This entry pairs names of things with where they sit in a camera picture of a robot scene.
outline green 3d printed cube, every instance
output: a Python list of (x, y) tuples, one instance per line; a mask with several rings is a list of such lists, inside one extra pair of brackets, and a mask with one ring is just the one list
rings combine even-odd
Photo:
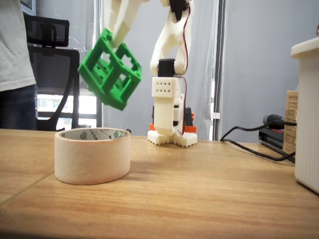
[[(142, 78), (142, 69), (128, 47), (122, 43), (116, 52), (111, 47), (112, 33), (105, 29), (94, 49), (84, 58), (78, 71), (92, 91), (105, 105), (123, 110)], [(110, 55), (110, 62), (101, 58)], [(130, 58), (132, 68), (122, 58)]]

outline gray wall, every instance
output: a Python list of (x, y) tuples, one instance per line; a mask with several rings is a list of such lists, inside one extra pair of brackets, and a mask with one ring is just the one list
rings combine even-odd
[[(287, 90), (298, 86), (291, 47), (314, 38), (318, 23), (319, 0), (227, 0), (222, 135), (259, 126), (264, 115), (285, 116)], [(258, 141), (257, 132), (228, 137)]]
[[(215, 0), (195, 1), (189, 68), (185, 75), (188, 84), (186, 106), (195, 112), (199, 139), (209, 136), (215, 4)], [(168, 11), (169, 8), (162, 7), (159, 0), (141, 6), (125, 43), (142, 65), (143, 78), (122, 112), (103, 106), (103, 126), (130, 128), (133, 135), (147, 135), (154, 104), (150, 61)]]

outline black cable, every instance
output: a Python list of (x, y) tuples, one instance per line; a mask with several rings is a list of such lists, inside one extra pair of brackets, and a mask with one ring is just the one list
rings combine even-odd
[(288, 154), (288, 155), (286, 155), (284, 157), (275, 158), (275, 157), (272, 157), (272, 156), (269, 156), (269, 155), (254, 151), (254, 150), (252, 150), (250, 148), (247, 148), (247, 147), (245, 147), (245, 146), (243, 146), (243, 145), (241, 145), (241, 144), (239, 144), (239, 143), (237, 143), (235, 141), (232, 141), (231, 139), (224, 139), (223, 142), (230, 142), (230, 143), (236, 145), (237, 147), (240, 147), (240, 148), (242, 148), (242, 149), (244, 149), (244, 150), (246, 150), (248, 152), (251, 152), (251, 153), (253, 153), (253, 154), (257, 155), (257, 156), (264, 157), (264, 158), (267, 158), (267, 159), (270, 159), (270, 160), (276, 161), (276, 162), (284, 161), (285, 159), (293, 157), (296, 154), (296, 152), (293, 152), (293, 153)]
[(265, 125), (262, 125), (262, 126), (259, 126), (259, 127), (256, 127), (256, 128), (243, 128), (243, 127), (240, 127), (240, 126), (235, 126), (235, 127), (231, 128), (227, 133), (225, 133), (225, 134), (222, 136), (222, 138), (220, 139), (220, 141), (230, 142), (230, 143), (236, 145), (237, 147), (240, 147), (240, 148), (242, 148), (242, 149), (244, 149), (244, 150), (246, 150), (246, 151), (248, 151), (248, 152), (251, 152), (251, 153), (253, 153), (253, 154), (257, 155), (257, 156), (263, 157), (263, 158), (270, 159), (270, 160), (272, 160), (272, 161), (276, 161), (276, 162), (284, 161), (285, 159), (288, 159), (288, 158), (290, 158), (290, 157), (295, 156), (296, 152), (293, 152), (293, 153), (288, 154), (288, 155), (286, 155), (286, 156), (283, 156), (283, 157), (281, 157), (281, 158), (275, 158), (275, 157), (272, 157), (272, 156), (269, 156), (269, 155), (266, 155), (266, 154), (263, 154), (263, 153), (259, 153), (259, 152), (257, 152), (257, 151), (254, 151), (254, 150), (252, 150), (252, 149), (250, 149), (250, 148), (247, 148), (247, 147), (245, 147), (245, 146), (243, 146), (243, 145), (241, 145), (241, 144), (239, 144), (239, 143), (237, 143), (237, 142), (235, 142), (235, 141), (232, 141), (232, 140), (230, 140), (230, 139), (224, 139), (227, 135), (229, 135), (229, 134), (230, 134), (232, 131), (234, 131), (235, 129), (240, 129), (240, 130), (243, 130), (243, 131), (256, 131), (256, 130), (260, 130), (260, 129), (262, 129), (262, 128), (269, 127), (269, 126), (274, 125), (274, 124), (276, 124), (276, 123), (281, 124), (281, 125), (297, 126), (297, 123), (286, 122), (286, 121), (273, 121), (273, 122), (270, 122), (270, 123), (268, 123), (268, 124), (265, 124)]
[(225, 133), (224, 136), (222, 136), (222, 138), (220, 139), (220, 141), (223, 141), (223, 139), (227, 135), (229, 135), (232, 131), (234, 131), (235, 129), (240, 129), (240, 130), (243, 130), (243, 131), (256, 131), (256, 130), (260, 130), (262, 128), (267, 128), (267, 127), (272, 126), (274, 124), (281, 124), (281, 125), (288, 125), (288, 126), (297, 126), (297, 123), (287, 122), (287, 121), (279, 121), (279, 120), (272, 121), (270, 123), (264, 124), (264, 125), (256, 127), (256, 128), (244, 128), (244, 127), (240, 127), (240, 126), (235, 126), (235, 127), (231, 128), (227, 133)]

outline table surface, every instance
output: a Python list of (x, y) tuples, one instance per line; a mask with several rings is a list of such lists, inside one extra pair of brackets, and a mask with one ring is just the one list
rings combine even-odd
[(0, 238), (319, 238), (319, 197), (288, 161), (132, 137), (128, 175), (76, 186), (54, 177), (53, 136), (0, 130)]

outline masking tape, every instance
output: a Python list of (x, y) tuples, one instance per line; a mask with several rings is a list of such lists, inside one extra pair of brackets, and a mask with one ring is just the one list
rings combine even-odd
[(106, 183), (130, 170), (131, 134), (114, 128), (76, 128), (55, 134), (55, 177), (64, 183)]

